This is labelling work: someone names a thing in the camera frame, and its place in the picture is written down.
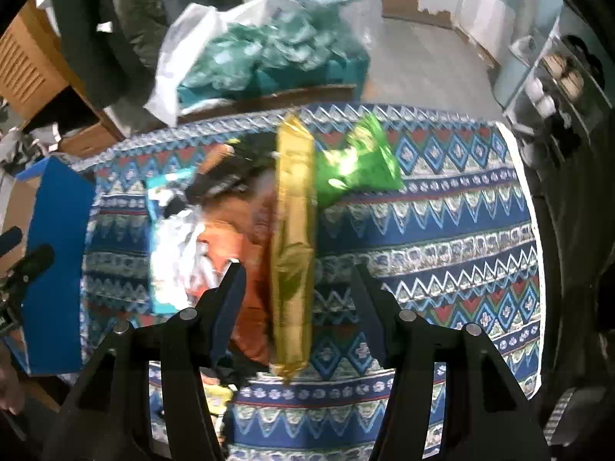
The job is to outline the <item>person's left hand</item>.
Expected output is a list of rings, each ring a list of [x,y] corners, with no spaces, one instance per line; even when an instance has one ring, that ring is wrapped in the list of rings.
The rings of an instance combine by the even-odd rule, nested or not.
[[[17,415],[24,404],[25,395],[13,367],[12,355],[5,345],[0,345],[0,408]]]

